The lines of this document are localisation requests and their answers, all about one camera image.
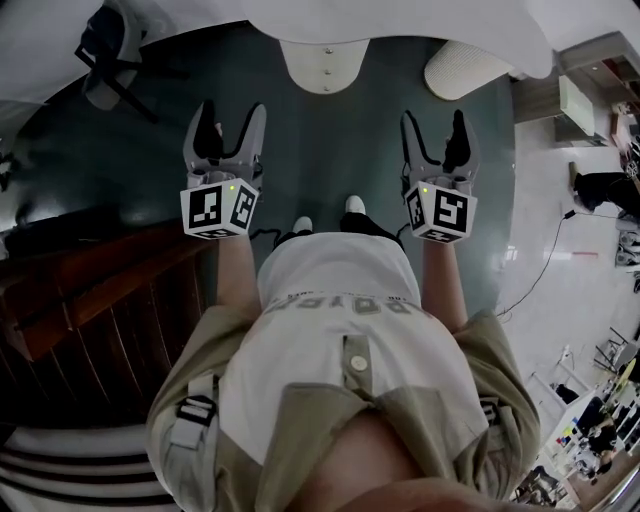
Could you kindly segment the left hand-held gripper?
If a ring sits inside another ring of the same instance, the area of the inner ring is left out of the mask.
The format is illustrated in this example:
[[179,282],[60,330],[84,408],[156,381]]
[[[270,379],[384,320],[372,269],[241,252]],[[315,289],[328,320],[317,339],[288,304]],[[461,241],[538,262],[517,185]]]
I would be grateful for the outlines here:
[[188,174],[187,189],[180,192],[183,230],[202,239],[247,235],[262,192],[261,175],[246,180],[230,172],[196,169],[220,160],[223,167],[254,173],[262,154],[266,107],[262,103],[252,106],[235,149],[224,155],[215,113],[214,102],[205,100],[191,119],[183,143],[184,162],[193,171]]

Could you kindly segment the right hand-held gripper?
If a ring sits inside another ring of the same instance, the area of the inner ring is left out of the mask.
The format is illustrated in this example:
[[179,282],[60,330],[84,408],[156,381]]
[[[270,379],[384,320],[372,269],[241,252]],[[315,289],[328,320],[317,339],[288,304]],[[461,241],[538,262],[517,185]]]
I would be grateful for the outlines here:
[[[480,149],[475,130],[461,110],[453,117],[453,132],[442,164],[431,158],[416,118],[409,110],[401,116],[400,130],[405,163],[420,175],[445,173],[475,175],[480,166]],[[472,182],[462,176],[407,177],[403,200],[414,238],[440,244],[454,244],[470,237],[477,208]]]

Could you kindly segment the person's left forearm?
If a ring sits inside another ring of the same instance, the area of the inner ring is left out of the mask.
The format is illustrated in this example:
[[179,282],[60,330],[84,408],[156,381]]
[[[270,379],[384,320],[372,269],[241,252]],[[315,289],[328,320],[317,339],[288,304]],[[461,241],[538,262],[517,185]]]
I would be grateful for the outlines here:
[[257,274],[247,235],[218,243],[216,304],[230,307],[251,319],[261,313]]

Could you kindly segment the person's right forearm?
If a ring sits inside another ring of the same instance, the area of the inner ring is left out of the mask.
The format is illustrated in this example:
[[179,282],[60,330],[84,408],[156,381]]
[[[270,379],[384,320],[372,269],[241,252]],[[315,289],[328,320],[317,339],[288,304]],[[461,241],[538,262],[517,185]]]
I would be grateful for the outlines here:
[[468,313],[454,245],[424,241],[422,272],[423,310],[456,333],[468,321]]

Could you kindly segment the person's black trousers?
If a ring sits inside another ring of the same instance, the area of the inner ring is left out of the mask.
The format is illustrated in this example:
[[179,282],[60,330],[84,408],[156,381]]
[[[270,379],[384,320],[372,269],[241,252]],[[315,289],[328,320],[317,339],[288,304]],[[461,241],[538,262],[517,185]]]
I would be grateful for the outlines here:
[[[345,213],[339,222],[340,231],[343,233],[356,233],[367,236],[377,236],[387,238],[393,242],[396,242],[401,248],[404,248],[401,240],[393,235],[392,233],[384,230],[378,224],[376,224],[370,217],[366,214],[355,214],[355,213]],[[308,236],[308,235],[294,235],[291,230],[281,236],[274,244],[274,247],[277,248],[285,242],[300,236]]]

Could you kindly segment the white flat box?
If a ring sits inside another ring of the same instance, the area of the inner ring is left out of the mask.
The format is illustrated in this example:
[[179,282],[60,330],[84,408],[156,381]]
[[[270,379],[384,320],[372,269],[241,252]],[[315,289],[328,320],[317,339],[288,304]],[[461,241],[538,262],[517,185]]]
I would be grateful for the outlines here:
[[567,77],[559,77],[560,110],[586,135],[595,134],[593,104],[589,98]]

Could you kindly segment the person's white and khaki shirt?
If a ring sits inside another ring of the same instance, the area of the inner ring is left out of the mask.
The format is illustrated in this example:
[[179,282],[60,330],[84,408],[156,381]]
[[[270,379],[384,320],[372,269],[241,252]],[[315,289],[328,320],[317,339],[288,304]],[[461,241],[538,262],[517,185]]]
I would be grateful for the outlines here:
[[356,233],[285,242],[257,286],[256,319],[204,313],[149,411],[149,461],[184,512],[286,512],[361,413],[425,477],[517,512],[540,419],[493,312],[451,333],[401,247]]

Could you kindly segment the cluttered white workbench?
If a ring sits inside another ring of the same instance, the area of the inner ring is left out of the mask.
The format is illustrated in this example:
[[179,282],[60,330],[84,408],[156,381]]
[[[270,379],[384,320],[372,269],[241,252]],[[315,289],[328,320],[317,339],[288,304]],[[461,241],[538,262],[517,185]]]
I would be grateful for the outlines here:
[[590,512],[622,502],[640,477],[640,328],[632,339],[609,334],[595,346],[594,382],[578,372],[568,346],[527,379],[542,438],[531,488],[516,493],[523,500]]

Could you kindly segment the person's chin and neck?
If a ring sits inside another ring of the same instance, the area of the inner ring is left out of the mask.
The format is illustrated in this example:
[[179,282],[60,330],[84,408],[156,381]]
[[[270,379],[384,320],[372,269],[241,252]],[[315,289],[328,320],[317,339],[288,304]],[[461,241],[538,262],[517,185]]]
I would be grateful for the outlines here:
[[348,422],[286,512],[498,512],[456,482],[425,477],[390,424],[375,413]]

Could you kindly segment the white black striped bedding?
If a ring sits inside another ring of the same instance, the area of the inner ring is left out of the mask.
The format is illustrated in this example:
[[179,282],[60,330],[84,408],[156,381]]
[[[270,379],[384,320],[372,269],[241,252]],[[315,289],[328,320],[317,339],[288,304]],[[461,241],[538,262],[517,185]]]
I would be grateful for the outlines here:
[[144,426],[18,427],[0,437],[0,512],[180,512],[151,468]]

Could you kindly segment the dark wooden bed frame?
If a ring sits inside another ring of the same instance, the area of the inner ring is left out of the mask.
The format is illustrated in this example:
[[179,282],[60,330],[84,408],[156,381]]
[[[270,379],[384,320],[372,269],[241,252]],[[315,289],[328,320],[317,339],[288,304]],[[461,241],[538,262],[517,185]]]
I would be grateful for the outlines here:
[[0,429],[143,422],[213,303],[215,256],[170,222],[0,261]]

